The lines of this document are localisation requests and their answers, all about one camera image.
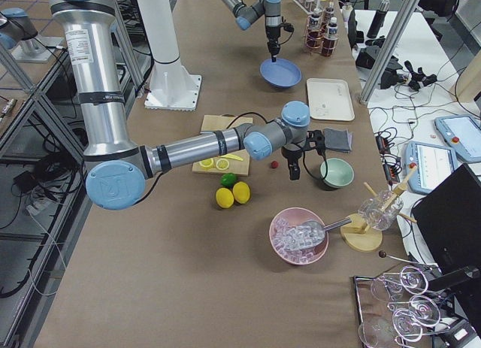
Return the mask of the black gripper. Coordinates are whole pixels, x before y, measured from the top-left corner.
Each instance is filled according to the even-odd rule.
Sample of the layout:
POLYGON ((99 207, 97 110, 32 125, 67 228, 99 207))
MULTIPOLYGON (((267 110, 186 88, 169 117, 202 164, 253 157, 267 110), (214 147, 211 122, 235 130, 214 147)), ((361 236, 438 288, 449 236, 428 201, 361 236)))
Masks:
POLYGON ((271 52, 271 61, 277 61, 277 55, 280 51, 279 38, 281 34, 282 17, 265 16, 265 32, 268 39, 268 50, 271 52))
POLYGON ((284 146, 281 148, 281 154, 288 163, 289 179, 298 180, 300 178, 299 159, 303 155, 303 150, 298 147, 290 149, 287 146, 284 146))

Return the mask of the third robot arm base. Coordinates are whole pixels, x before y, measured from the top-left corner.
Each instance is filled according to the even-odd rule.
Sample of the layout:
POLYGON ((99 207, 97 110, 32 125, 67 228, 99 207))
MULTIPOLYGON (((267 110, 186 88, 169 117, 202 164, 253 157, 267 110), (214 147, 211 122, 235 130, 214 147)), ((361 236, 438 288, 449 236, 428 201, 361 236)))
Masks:
POLYGON ((1 45, 18 62, 45 63, 62 41, 60 37, 40 34, 22 8, 1 11, 1 45))

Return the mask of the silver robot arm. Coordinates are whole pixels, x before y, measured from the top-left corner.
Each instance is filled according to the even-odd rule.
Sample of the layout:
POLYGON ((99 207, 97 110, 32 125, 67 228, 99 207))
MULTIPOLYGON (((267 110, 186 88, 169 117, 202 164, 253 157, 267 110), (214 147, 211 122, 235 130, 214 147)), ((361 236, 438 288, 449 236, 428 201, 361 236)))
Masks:
POLYGON ((221 1, 232 12, 237 25, 242 30, 247 30, 259 18, 265 18, 268 51, 271 61, 276 62, 280 52, 279 38, 284 23, 281 16, 281 0, 256 0, 250 6, 247 6, 242 0, 221 1))
MULTIPOLYGON (((289 102, 278 118, 263 126, 244 123, 167 145, 140 146, 129 137, 116 76, 111 39, 115 0, 49 1, 53 18, 65 31, 89 141, 83 154, 86 192, 99 207, 131 207, 145 199, 145 183, 155 175, 238 150, 256 160, 280 150, 290 179, 298 179, 310 123, 305 103, 289 102)), ((169 0, 137 2, 153 61, 148 106, 195 109, 201 77, 191 75, 180 61, 169 0)))

